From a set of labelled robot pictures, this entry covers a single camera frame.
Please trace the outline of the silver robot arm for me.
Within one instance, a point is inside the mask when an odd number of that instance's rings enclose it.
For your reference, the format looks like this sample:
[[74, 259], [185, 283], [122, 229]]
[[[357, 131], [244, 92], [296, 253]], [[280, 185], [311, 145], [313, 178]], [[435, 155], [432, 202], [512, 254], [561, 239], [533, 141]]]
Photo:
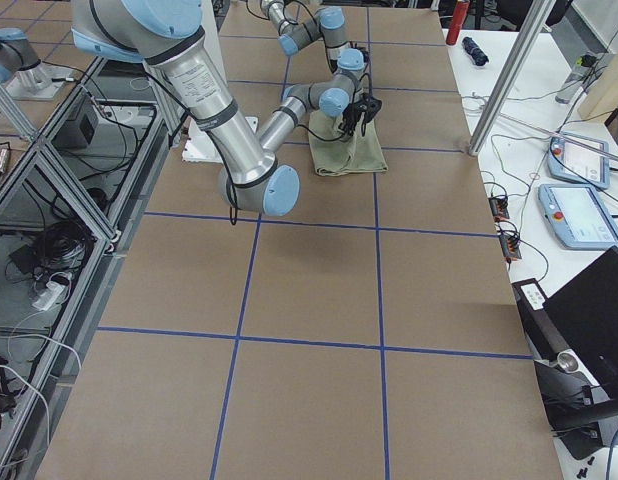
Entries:
[[261, 13], [278, 33], [278, 42], [287, 57], [292, 57], [317, 41], [322, 41], [326, 57], [336, 61], [349, 46], [344, 12], [339, 6], [327, 6], [299, 23], [286, 13], [287, 1], [260, 1]]
[[349, 45], [339, 7], [320, 9], [302, 24], [287, 17], [282, 1], [263, 1], [260, 8], [278, 30], [286, 55], [323, 41], [333, 77], [291, 87], [258, 131], [251, 129], [205, 49], [200, 2], [74, 1], [72, 35], [85, 52], [144, 63], [163, 73], [220, 155], [218, 185], [224, 200], [236, 210], [283, 216], [297, 202], [300, 180], [294, 168], [278, 162], [277, 149], [306, 114], [320, 110], [337, 118], [348, 110], [361, 95], [367, 61]]

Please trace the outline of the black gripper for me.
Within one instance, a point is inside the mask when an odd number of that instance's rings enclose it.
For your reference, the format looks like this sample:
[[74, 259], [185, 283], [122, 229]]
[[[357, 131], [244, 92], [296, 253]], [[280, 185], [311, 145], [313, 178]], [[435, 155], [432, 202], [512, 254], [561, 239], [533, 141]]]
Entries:
[[366, 112], [367, 104], [365, 102], [354, 102], [347, 106], [342, 114], [342, 121], [338, 126], [342, 137], [354, 135], [357, 126], [364, 120]]

